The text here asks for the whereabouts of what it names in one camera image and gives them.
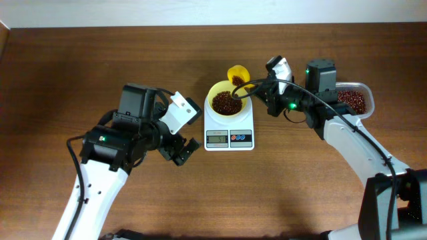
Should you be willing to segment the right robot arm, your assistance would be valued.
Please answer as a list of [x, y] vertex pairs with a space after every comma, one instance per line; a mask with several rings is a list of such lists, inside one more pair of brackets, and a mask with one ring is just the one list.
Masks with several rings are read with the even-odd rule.
[[338, 99], [332, 60], [306, 65], [303, 87], [295, 84], [285, 58], [266, 63], [268, 76], [253, 80], [250, 92], [268, 114], [304, 113], [306, 123], [346, 160], [364, 186], [358, 222], [321, 233], [320, 239], [425, 239], [426, 170], [413, 170], [391, 155], [363, 126], [357, 112]]

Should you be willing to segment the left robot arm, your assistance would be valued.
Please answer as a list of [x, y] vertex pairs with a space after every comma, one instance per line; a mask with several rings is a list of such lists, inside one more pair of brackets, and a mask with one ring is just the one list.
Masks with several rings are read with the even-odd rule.
[[75, 154], [72, 139], [66, 142], [77, 176], [53, 238], [97, 239], [117, 194], [148, 152], [158, 151], [182, 166], [200, 147], [179, 133], [200, 115], [201, 108], [179, 92], [124, 85], [119, 107], [78, 137], [80, 154]]

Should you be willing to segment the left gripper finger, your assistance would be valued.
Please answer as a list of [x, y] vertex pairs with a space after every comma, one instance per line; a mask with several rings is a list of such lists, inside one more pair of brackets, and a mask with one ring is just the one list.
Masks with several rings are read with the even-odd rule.
[[186, 149], [182, 149], [181, 151], [174, 153], [174, 155], [171, 158], [171, 160], [177, 166], [182, 166], [186, 162], [186, 158], [185, 158], [186, 154], [187, 154], [187, 150]]
[[186, 161], [189, 159], [189, 157], [195, 152], [197, 151], [199, 148], [201, 147], [201, 143], [199, 141], [197, 141], [194, 138], [191, 138], [189, 140], [189, 143], [187, 145], [184, 146], [183, 149], [187, 150], [187, 154], [185, 156]]

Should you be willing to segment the yellow plastic scoop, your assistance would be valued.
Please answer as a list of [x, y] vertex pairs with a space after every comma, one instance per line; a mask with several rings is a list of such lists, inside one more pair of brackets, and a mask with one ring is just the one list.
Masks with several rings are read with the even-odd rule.
[[227, 72], [229, 81], [227, 89], [230, 91], [236, 88], [236, 86], [232, 84], [232, 77], [234, 75], [241, 77], [245, 83], [250, 81], [249, 71], [242, 65], [234, 65], [233, 67], [229, 68]]

